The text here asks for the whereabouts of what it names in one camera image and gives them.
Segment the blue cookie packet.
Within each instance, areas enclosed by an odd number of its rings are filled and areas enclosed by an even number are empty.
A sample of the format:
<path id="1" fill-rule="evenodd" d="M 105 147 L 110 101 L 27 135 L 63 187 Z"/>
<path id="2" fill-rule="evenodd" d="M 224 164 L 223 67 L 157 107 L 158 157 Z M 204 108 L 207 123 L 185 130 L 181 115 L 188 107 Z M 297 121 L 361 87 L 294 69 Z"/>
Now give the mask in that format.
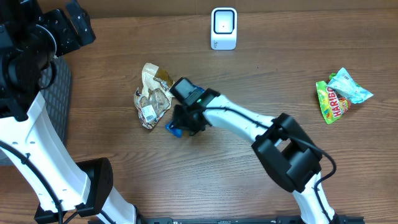
<path id="1" fill-rule="evenodd" d="M 183 78 L 173 85 L 170 92 L 178 104 L 174 106 L 172 119 L 166 129 L 178 138 L 183 135 L 194 136 L 204 131 L 207 124 L 203 116 L 205 107 L 201 105 L 204 89 Z"/>

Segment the beige brown snack bag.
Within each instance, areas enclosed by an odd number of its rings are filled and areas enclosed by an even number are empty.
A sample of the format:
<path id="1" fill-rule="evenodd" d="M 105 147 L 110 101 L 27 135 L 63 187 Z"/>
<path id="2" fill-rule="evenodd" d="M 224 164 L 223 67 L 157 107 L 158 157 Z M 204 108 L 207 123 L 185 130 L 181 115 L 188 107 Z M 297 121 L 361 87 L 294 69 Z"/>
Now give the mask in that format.
<path id="1" fill-rule="evenodd" d="M 143 127 L 154 129 L 163 115 L 171 108 L 173 95 L 170 89 L 174 80 L 157 65 L 146 63 L 142 69 L 142 90 L 137 88 L 134 105 Z"/>

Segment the green gummy candy bag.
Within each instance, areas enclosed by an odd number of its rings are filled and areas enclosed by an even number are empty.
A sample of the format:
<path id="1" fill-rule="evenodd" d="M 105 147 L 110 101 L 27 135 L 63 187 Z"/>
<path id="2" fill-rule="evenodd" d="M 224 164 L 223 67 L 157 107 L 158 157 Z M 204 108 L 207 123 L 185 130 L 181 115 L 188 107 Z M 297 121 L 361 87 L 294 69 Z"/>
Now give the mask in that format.
<path id="1" fill-rule="evenodd" d="M 351 108 L 352 102 L 328 87 L 326 81 L 316 82 L 316 89 L 320 110 L 326 124 L 340 119 Z"/>

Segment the light teal snack packet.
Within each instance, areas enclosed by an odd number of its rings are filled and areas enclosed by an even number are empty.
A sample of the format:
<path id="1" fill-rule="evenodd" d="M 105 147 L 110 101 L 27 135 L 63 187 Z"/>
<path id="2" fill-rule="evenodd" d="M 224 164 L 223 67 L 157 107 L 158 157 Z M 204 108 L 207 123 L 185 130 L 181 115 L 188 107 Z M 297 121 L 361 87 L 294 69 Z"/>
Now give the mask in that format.
<path id="1" fill-rule="evenodd" d="M 358 85 L 344 67 L 329 76 L 327 86 L 353 104 L 363 103 L 374 96 L 370 91 Z"/>

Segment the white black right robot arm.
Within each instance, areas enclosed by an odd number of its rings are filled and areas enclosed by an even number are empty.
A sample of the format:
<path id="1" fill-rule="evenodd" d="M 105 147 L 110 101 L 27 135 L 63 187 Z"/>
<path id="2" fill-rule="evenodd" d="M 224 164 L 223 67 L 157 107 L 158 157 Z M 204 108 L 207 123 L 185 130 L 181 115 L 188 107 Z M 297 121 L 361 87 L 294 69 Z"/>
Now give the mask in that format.
<path id="1" fill-rule="evenodd" d="M 235 133 L 251 144 L 268 176 L 293 194 L 304 223 L 345 222 L 329 205 L 322 187 L 336 168 L 321 175 L 320 161 L 323 157 L 331 161 L 332 157 L 316 147 L 293 117 L 254 113 L 212 89 L 173 89 L 171 93 L 179 105 L 170 128 L 187 130 L 191 136 L 206 126 Z"/>

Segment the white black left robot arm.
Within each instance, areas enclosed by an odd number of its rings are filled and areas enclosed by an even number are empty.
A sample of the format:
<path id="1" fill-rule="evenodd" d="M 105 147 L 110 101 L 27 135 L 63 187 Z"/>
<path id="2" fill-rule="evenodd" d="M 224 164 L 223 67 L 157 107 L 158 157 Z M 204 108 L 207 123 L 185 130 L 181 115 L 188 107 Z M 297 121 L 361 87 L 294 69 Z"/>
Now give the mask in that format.
<path id="1" fill-rule="evenodd" d="M 37 1 L 1 2 L 1 150 L 37 194 L 38 223 L 68 223 L 75 216 L 143 221 L 115 189 L 107 158 L 72 159 L 42 95 L 42 71 L 56 71 L 57 57 L 95 38 L 88 13 L 76 1 L 46 13 Z"/>

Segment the white barcode scanner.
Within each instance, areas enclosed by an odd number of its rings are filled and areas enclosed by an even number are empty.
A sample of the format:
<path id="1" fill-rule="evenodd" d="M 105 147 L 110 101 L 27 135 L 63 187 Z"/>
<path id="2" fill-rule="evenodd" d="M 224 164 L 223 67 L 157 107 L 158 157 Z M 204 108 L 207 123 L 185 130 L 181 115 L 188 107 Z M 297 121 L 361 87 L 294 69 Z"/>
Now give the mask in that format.
<path id="1" fill-rule="evenodd" d="M 234 50 L 237 43 L 238 13 L 233 7 L 216 7 L 211 12 L 211 48 Z"/>

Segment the grey plastic mesh basket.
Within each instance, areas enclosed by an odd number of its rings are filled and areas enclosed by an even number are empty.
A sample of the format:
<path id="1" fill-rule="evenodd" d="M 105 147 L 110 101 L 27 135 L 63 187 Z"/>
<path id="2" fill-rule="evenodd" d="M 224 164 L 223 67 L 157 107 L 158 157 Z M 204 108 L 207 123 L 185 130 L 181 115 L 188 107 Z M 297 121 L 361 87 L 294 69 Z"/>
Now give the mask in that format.
<path id="1" fill-rule="evenodd" d="M 27 65 L 27 68 L 22 68 L 22 57 L 1 64 L 1 134 L 10 132 L 7 124 L 29 119 L 27 112 L 40 93 L 50 122 L 65 144 L 72 94 L 70 67 L 63 57 L 53 59 L 42 71 L 34 68 L 32 62 Z"/>

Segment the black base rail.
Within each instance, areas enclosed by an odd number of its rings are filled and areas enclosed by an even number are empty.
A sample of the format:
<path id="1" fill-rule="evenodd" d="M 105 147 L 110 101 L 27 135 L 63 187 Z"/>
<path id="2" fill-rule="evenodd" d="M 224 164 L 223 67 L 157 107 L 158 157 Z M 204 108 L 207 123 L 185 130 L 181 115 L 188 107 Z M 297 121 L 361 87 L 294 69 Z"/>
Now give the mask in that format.
<path id="1" fill-rule="evenodd" d="M 139 218 L 138 224 L 304 224 L 300 216 L 281 216 L 276 218 L 239 218 L 239 219 L 172 219 Z M 337 224 L 365 224 L 363 217 L 337 215 Z"/>

